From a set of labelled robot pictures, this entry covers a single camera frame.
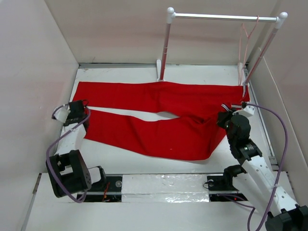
pant leg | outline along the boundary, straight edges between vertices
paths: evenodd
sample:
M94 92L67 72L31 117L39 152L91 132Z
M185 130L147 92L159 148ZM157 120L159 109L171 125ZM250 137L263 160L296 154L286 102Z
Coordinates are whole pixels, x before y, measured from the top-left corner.
M79 82L74 100L87 99L89 106L163 112L177 116L209 116L212 105L239 104L243 87L188 85L171 82L142 84Z
M214 117L202 122L188 116L148 122L92 110L85 138L143 155L192 161L209 158L224 136Z

purple cable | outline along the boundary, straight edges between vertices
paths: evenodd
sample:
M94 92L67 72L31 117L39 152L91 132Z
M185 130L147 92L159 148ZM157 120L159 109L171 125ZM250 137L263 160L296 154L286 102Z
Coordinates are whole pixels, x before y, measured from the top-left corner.
M232 202L234 202L234 203L236 203L236 204L238 204L238 205L241 205L241 206L244 206L244 207L247 207L247 208L255 208L255 207L253 207L253 206L244 205L244 204L242 204L242 203L239 203L239 202L234 201L234 200L232 200L232 199L229 198L229 196L230 196L230 197L235 197L235 198L237 198L237 199L239 199L239 200L241 200L241 201L244 201L243 198L241 198L241 197L239 197L239 196L237 196L237 195L232 195L232 194L218 194L217 196L223 196L223 197L226 198L227 200L232 201Z
M68 104L64 104L60 107L57 107L53 114L52 114L52 118L54 117L55 113L62 107L68 106ZM84 122L86 122L91 115L91 111L90 109L88 109L88 116L86 118L84 118L80 123L78 123L76 126L74 126L71 130L69 130L68 132L66 132L65 134L63 134L62 136L60 136L56 141L54 141L47 149L46 151L46 162L47 162L47 166L50 170L50 173L52 174L54 180L57 182L57 184L60 186L60 188L63 190L63 192L69 197L71 198L73 201L77 202L77 203L82 203L84 202L84 200L86 199L86 195L87 195L87 191L85 191L82 196L79 199L76 199L67 189L66 187L61 183L60 179L58 178L58 176L56 175L55 171L52 168L50 159L49 159L49 152L52 149L53 146L55 146L61 139L63 139L65 136L67 136L68 134L70 134L72 132L72 130L76 129L77 127L79 127L80 125L82 125Z
M264 222L265 222L265 219L266 219L266 216L268 214L268 212L270 211L270 206L274 200L274 195L276 193L276 189L277 189L277 184L278 184L278 181L279 181L279 177L280 177L280 174L281 174L281 171L282 171L282 167L283 167L283 163L284 163L284 159L285 159L285 156L286 156L286 152L287 152L287 148L288 148L288 131L287 131L287 128L282 120L282 118L274 111L268 109L268 108L265 108L265 107L262 107L262 106L259 106L259 105L256 105L256 104L252 104L252 103L247 103L248 106L253 106L253 107L258 107L258 108L261 108L261 109L264 109L266 111L269 111L271 113L273 113L281 122L282 124L282 127L283 127L283 130L284 130L284 134L285 134L285 142L284 142L284 150L283 150L283 153L282 153L282 157L281 157L281 162L280 162L280 166L279 166L279 169L278 169L278 172L277 172L277 177L276 177L276 180L275 180L275 183L274 183L274 186L273 186L273 191L270 195L270 198L269 198L269 203L265 209L265 212L263 214L263 217L262 217L262 220L259 224L259 226L257 227L256 231L260 231L260 229L262 228ZM252 214L254 213L255 211L255 208L253 208L251 210L251 213L248 217L248 222L247 222L247 229L248 231L250 231L250 221L251 221L251 217L252 217Z

